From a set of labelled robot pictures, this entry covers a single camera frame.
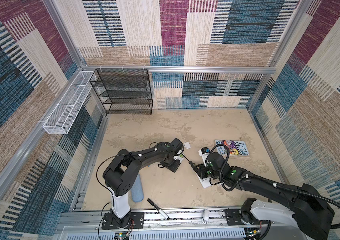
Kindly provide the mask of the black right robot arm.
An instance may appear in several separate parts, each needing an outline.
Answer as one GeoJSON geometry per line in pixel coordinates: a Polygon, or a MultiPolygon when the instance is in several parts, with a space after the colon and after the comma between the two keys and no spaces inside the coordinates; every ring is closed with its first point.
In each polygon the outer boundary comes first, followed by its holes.
{"type": "Polygon", "coordinates": [[[298,187],[274,182],[243,168],[229,166],[228,159],[218,153],[210,153],[206,164],[190,165],[200,179],[217,179],[227,192],[238,189],[276,202],[262,211],[256,206],[256,199],[248,198],[241,209],[242,218],[247,223],[254,220],[270,221],[272,217],[281,218],[283,213],[278,208],[283,206],[289,210],[288,220],[314,240],[325,240],[331,229],[340,227],[340,224],[332,224],[335,213],[331,207],[340,208],[339,203],[321,196],[310,185],[298,187]]]}

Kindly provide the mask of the white cylinder on rail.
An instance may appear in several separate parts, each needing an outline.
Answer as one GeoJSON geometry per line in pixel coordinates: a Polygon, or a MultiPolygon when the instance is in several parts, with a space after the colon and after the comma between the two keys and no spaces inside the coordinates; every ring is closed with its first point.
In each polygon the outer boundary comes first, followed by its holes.
{"type": "Polygon", "coordinates": [[[205,225],[208,224],[209,219],[210,219],[210,211],[208,209],[204,209],[202,223],[205,225]]]}

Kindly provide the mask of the aluminium front rail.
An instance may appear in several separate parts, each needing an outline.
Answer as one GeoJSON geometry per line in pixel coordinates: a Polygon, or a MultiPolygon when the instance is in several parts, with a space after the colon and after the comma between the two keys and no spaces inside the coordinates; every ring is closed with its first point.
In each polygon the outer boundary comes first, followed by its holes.
{"type": "MultiPolygon", "coordinates": [[[[131,212],[144,212],[145,220],[142,229],[154,229],[159,227],[186,226],[186,225],[202,225],[202,217],[204,209],[210,211],[210,219],[206,226],[228,226],[226,219],[222,216],[224,209],[240,209],[240,207],[214,207],[214,208],[185,208],[185,209],[165,209],[164,212],[169,215],[170,220],[165,220],[163,216],[155,209],[151,210],[131,210],[131,212]]],[[[79,211],[62,213],[56,232],[63,231],[65,227],[98,227],[101,226],[103,215],[109,213],[109,210],[103,211],[79,211]]],[[[244,227],[265,228],[267,225],[240,225],[244,227]]]]}

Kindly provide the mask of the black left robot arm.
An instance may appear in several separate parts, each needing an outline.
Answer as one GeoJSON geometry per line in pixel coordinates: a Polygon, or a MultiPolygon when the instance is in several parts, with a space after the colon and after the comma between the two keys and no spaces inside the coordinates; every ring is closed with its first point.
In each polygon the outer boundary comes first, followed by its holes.
{"type": "Polygon", "coordinates": [[[105,188],[112,195],[111,220],[117,227],[126,227],[132,222],[128,192],[133,187],[140,170],[158,163],[161,167],[175,173],[181,164],[177,157],[183,153],[183,150],[184,144],[175,138],[170,143],[159,142],[152,148],[138,152],[122,149],[114,156],[102,177],[105,180],[105,188]]]}

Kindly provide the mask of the black yellow screwdriver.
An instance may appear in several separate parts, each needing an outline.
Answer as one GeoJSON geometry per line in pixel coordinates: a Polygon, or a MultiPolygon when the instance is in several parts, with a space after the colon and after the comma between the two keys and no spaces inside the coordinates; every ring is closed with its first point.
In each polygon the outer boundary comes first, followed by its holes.
{"type": "Polygon", "coordinates": [[[191,167],[194,169],[197,165],[195,163],[193,163],[192,161],[190,161],[185,155],[184,156],[184,159],[186,159],[188,161],[188,163],[191,165],[191,167]]]}

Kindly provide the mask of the white remote with red buttons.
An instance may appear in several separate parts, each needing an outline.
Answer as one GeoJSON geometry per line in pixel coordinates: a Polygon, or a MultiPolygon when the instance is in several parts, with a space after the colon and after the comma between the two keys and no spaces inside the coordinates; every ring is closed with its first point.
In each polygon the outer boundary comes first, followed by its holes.
{"type": "Polygon", "coordinates": [[[175,156],[174,158],[175,158],[175,160],[178,160],[181,163],[185,159],[185,156],[183,154],[181,154],[181,155],[175,156]]]}

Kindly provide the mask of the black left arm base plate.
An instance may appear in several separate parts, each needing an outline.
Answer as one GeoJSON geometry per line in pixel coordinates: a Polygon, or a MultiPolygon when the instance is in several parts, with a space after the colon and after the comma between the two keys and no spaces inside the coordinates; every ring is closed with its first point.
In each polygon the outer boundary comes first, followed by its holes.
{"type": "Polygon", "coordinates": [[[114,212],[105,213],[101,224],[102,230],[142,229],[144,227],[144,212],[129,212],[121,219],[114,212]]]}

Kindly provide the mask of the black marker pen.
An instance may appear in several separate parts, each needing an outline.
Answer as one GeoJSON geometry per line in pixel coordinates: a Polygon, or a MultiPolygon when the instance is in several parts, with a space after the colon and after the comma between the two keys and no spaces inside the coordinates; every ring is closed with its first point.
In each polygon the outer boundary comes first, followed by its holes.
{"type": "Polygon", "coordinates": [[[147,199],[148,203],[153,206],[161,216],[165,218],[165,220],[170,220],[171,218],[169,217],[168,214],[166,214],[159,206],[157,206],[150,198],[147,199]]]}

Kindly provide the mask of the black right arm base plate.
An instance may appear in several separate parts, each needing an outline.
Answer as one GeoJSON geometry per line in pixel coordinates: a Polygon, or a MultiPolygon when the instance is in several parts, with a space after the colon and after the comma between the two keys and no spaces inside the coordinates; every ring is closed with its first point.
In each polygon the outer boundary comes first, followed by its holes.
{"type": "Polygon", "coordinates": [[[240,225],[267,225],[269,221],[256,219],[250,211],[242,212],[241,209],[224,209],[222,216],[226,219],[228,226],[240,225]]]}

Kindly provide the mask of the colourful magazine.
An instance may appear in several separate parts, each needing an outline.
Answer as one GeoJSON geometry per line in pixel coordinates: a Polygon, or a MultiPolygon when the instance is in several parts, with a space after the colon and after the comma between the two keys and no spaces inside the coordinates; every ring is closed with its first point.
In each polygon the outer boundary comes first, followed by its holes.
{"type": "Polygon", "coordinates": [[[233,141],[233,140],[215,140],[215,145],[223,144],[227,146],[230,150],[231,156],[248,156],[250,153],[243,141],[233,141]]]}

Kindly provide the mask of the white battery cover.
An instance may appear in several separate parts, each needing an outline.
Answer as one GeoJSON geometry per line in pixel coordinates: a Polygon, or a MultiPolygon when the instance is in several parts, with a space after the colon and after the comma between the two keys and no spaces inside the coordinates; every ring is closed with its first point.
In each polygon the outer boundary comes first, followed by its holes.
{"type": "Polygon", "coordinates": [[[185,149],[190,149],[191,145],[190,145],[190,143],[186,142],[186,143],[184,143],[184,147],[185,147],[185,149]]]}

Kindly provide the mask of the white air conditioner remote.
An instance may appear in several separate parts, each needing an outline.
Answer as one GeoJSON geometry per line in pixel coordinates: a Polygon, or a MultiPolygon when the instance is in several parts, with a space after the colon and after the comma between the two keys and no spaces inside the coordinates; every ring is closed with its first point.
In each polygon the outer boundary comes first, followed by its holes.
{"type": "Polygon", "coordinates": [[[200,183],[201,183],[201,185],[204,189],[212,186],[210,178],[203,178],[202,179],[202,178],[198,177],[198,180],[200,181],[200,183]]]}

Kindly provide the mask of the blue grey glasses case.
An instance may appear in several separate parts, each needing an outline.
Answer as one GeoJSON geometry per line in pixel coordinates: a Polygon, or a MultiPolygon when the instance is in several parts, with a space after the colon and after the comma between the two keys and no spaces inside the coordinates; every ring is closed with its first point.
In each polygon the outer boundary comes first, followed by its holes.
{"type": "Polygon", "coordinates": [[[144,199],[144,191],[140,174],[137,175],[136,180],[131,188],[131,195],[134,203],[139,203],[144,199]]]}

